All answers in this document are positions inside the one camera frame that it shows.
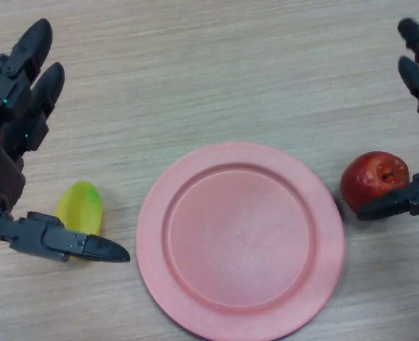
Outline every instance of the wooden table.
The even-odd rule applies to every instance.
[[[397,72],[409,0],[0,1],[0,53],[50,19],[47,65],[66,84],[40,150],[26,156],[14,210],[53,213],[88,179],[103,235],[130,264],[67,264],[0,243],[0,341],[184,341],[148,295],[135,259],[138,211],[176,159],[220,141],[282,148],[336,197],[344,167],[370,150],[419,171],[419,116]],[[334,298],[288,340],[419,340],[419,217],[347,215]]]

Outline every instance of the yellow-green fruit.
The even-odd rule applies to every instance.
[[[77,181],[60,198],[55,210],[66,229],[99,235],[102,226],[102,201],[88,181]]]

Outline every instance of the apple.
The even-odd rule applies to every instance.
[[[342,174],[340,192],[356,213],[365,204],[410,182],[406,163],[385,151],[371,151],[356,158]]]

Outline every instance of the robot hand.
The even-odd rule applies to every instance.
[[[20,198],[25,177],[23,154],[36,151],[48,133],[47,118],[65,81],[60,63],[40,73],[52,44],[46,19],[32,25],[13,47],[0,54],[0,241],[16,251],[58,261],[76,256],[93,261],[130,261],[127,250],[108,239],[73,232],[49,215],[29,212],[13,220],[10,212]]]

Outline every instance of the red apple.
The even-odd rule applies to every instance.
[[[340,192],[354,212],[368,202],[410,182],[403,160],[384,151],[371,151],[355,159],[340,180]]]

